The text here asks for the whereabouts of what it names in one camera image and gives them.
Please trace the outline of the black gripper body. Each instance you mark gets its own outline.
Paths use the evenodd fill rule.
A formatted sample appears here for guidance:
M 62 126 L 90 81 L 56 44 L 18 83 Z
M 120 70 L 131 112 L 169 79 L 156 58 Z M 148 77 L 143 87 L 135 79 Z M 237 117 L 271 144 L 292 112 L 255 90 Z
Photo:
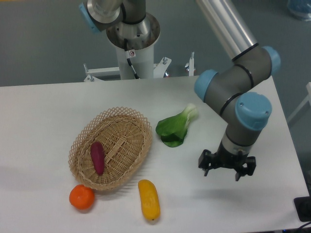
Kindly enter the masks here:
M 228 169 L 240 169 L 245 164 L 248 154 L 238 152 L 237 155 L 232 154 L 226 150 L 219 150 L 213 154 L 211 166 L 213 169 L 219 167 Z

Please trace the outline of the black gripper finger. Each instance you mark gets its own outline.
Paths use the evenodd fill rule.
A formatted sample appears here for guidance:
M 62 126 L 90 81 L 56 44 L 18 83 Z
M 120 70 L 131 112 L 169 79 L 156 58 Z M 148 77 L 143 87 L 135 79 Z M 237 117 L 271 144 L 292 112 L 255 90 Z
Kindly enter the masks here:
M 256 168 L 256 158 L 254 156 L 246 157 L 245 163 L 235 168 L 235 180 L 239 181 L 241 177 L 246 175 L 252 176 Z
M 198 168 L 204 171 L 206 177 L 212 163 L 213 154 L 209 150 L 203 150 L 198 159 Z

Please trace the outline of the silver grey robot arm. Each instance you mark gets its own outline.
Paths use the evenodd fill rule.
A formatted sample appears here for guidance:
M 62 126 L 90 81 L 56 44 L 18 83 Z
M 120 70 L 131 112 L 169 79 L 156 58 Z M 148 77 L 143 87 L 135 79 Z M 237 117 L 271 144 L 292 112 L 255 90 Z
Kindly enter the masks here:
M 272 112 L 269 100 L 252 89 L 280 68 L 279 54 L 261 47 L 229 0 L 200 0 L 201 11 L 233 62 L 223 73 L 204 71 L 194 91 L 227 122 L 216 153 L 204 150 L 198 166 L 205 172 L 220 167 L 236 171 L 236 179 L 251 176 L 256 160 L 250 150 Z M 87 0 L 79 10 L 94 33 L 106 31 L 120 53 L 122 79 L 147 79 L 155 76 L 154 56 L 145 55 L 159 38 L 158 21 L 146 12 L 143 0 Z

